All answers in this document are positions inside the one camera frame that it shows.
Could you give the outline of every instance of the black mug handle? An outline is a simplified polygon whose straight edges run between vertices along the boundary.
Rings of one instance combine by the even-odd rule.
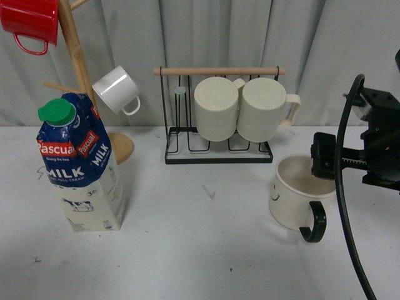
[[[312,214],[314,215],[314,226],[300,227],[300,233],[304,240],[309,243],[318,243],[324,236],[326,229],[326,213],[320,201],[310,201]]]

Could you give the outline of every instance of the wooden mug tree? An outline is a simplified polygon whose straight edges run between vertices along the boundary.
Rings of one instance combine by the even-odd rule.
[[[50,82],[45,82],[44,85],[50,88],[59,89],[64,92],[86,93],[97,108],[92,83],[86,67],[85,58],[83,56],[81,43],[79,41],[78,32],[76,30],[75,21],[72,14],[74,9],[78,8],[87,1],[88,0],[77,0],[72,4],[69,4],[68,0],[59,0],[58,7],[58,19],[62,30],[62,35],[64,36],[68,53],[71,57],[79,90],[60,86]],[[110,138],[112,150],[114,151],[117,163],[120,164],[132,154],[134,148],[133,142],[127,136],[118,132],[109,132],[108,136]]]

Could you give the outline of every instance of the white mug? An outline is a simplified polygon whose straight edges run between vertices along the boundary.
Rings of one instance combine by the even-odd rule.
[[[208,141],[230,138],[238,120],[239,95],[243,79],[234,82],[223,77],[209,77],[194,90],[196,126]]]
[[[294,103],[294,107],[290,116],[281,120],[286,102]],[[238,133],[248,141],[261,143],[270,140],[279,125],[292,125],[301,101],[298,95],[286,94],[276,80],[260,77],[244,86],[240,105]]]
[[[269,211],[279,224],[300,231],[307,242],[317,243],[325,233],[325,210],[334,202],[336,189],[334,181],[312,175],[312,166],[313,159],[305,155],[278,162]]]
[[[92,85],[97,95],[114,112],[121,110],[128,116],[137,113],[140,108],[140,90],[128,73],[118,66]],[[131,101],[137,99],[137,107],[133,111],[124,109]]]

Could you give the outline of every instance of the smiley face drawing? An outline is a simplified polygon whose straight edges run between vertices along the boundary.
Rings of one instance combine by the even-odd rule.
[[[275,188],[276,187],[275,187],[275,184],[274,184],[274,189],[272,190],[272,193],[271,193],[271,199],[273,201],[277,201],[279,199],[279,197],[280,197],[280,195],[276,192]]]

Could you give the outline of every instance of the cow illustration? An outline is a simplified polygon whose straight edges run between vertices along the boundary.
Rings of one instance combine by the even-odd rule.
[[[74,211],[79,211],[79,212],[89,212],[89,211],[94,211],[93,205],[91,204],[90,201],[83,201],[83,202],[74,202],[70,201],[67,199],[62,199],[65,203],[68,203],[71,205],[72,209]]]

